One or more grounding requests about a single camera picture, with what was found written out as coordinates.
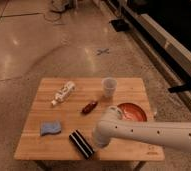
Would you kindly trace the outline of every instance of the white cup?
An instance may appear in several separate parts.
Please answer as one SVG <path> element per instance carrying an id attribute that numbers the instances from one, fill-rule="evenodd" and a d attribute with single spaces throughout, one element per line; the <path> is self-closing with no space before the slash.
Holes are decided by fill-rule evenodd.
<path id="1" fill-rule="evenodd" d="M 104 97 L 112 97 L 116 90 L 117 81 L 114 78 L 107 77 L 102 80 L 102 85 L 104 90 Z"/>

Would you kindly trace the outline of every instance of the orange bowl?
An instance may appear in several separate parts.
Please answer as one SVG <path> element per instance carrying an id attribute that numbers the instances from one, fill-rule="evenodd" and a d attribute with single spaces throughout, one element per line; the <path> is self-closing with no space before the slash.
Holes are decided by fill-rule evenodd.
<path id="1" fill-rule="evenodd" d="M 147 116 L 141 107 L 133 103 L 122 103 L 118 105 L 123 112 L 122 119 L 137 121 L 137 122 L 146 122 Z"/>

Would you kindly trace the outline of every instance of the wooden table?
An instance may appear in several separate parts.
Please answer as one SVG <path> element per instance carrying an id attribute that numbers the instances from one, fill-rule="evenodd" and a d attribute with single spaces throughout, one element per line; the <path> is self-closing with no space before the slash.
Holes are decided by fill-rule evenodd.
<path id="1" fill-rule="evenodd" d="M 124 102 L 139 105 L 153 121 L 145 87 L 141 78 L 117 78 L 117 90 L 112 100 L 102 95 L 102 78 L 44 78 L 42 79 L 31 111 L 25 123 L 14 158 L 34 160 L 44 167 L 41 160 L 84 160 L 69 140 L 69 134 L 78 129 L 87 140 L 102 112 L 110 105 Z M 51 107 L 56 91 L 67 81 L 74 81 L 75 91 L 62 104 Z M 91 100 L 98 106 L 88 115 L 81 114 L 82 108 Z M 40 137 L 42 122 L 60 121 L 62 133 Z M 109 146 L 99 150 L 91 160 L 116 161 L 162 161 L 162 147 L 131 140 L 113 139 Z"/>

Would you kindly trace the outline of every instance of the speckled floor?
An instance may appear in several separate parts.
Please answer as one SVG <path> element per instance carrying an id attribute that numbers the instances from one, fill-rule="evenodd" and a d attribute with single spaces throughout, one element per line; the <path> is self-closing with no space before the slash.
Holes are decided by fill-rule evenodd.
<path id="1" fill-rule="evenodd" d="M 0 15 L 44 13 L 0 19 L 0 171 L 40 170 L 13 155 L 43 77 L 141 77 L 158 121 L 191 121 L 191 113 L 129 35 L 115 32 L 108 8 L 88 0 L 78 10 L 48 13 L 48 0 L 0 0 Z M 109 48 L 109 54 L 96 55 Z M 142 170 L 191 170 L 191 155 L 165 149 L 166 160 Z M 132 170 L 132 162 L 52 162 L 54 170 Z"/>

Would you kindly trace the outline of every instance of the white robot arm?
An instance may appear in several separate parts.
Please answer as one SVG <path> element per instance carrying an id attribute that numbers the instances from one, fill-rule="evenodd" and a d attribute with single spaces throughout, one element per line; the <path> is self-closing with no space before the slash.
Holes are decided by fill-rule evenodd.
<path id="1" fill-rule="evenodd" d="M 121 120 L 122 111 L 110 106 L 93 130 L 94 144 L 107 146 L 111 138 L 132 139 L 191 153 L 191 123 L 130 122 Z"/>

